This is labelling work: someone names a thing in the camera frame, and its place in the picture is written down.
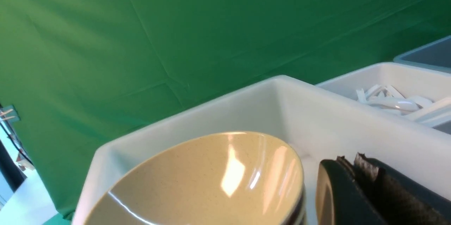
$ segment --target stacked bowl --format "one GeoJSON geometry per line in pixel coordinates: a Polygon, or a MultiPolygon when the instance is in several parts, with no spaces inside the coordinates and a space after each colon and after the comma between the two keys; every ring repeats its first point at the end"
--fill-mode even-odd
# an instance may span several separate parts
{"type": "Polygon", "coordinates": [[[174,146],[121,178],[86,224],[306,224],[303,169],[283,140],[217,133],[174,146]]]}

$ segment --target white plastic bin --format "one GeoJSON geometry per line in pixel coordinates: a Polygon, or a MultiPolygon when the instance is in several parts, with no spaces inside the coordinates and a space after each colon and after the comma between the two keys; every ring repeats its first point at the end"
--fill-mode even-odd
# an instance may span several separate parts
{"type": "Polygon", "coordinates": [[[391,62],[358,69],[317,87],[356,101],[356,89],[368,90],[376,84],[392,85],[405,97],[420,95],[434,102],[451,96],[451,74],[391,62]]]}
{"type": "Polygon", "coordinates": [[[451,36],[396,56],[393,62],[451,73],[451,36]]]}
{"type": "Polygon", "coordinates": [[[451,135],[419,126],[290,77],[224,95],[101,146],[84,183],[73,224],[130,169],[155,154],[215,132],[251,130],[285,140],[304,168],[307,218],[317,224],[315,192],[322,159],[357,152],[376,157],[451,199],[451,135]]]}

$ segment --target plastic spoon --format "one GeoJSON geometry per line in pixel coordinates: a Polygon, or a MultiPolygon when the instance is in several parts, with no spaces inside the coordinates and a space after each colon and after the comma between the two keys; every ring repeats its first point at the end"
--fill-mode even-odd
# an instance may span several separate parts
{"type": "Polygon", "coordinates": [[[385,97],[378,98],[376,100],[368,101],[368,105],[383,105],[390,108],[397,108],[405,111],[417,111],[419,110],[418,105],[408,99],[396,98],[396,97],[385,97]]]}

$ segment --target green backdrop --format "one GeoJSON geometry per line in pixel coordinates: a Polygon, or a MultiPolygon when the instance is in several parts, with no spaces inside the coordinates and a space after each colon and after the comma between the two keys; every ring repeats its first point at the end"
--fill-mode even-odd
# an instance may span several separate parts
{"type": "Polygon", "coordinates": [[[245,85],[310,83],[451,32],[450,0],[0,0],[0,102],[71,218],[100,145],[245,85]]]}

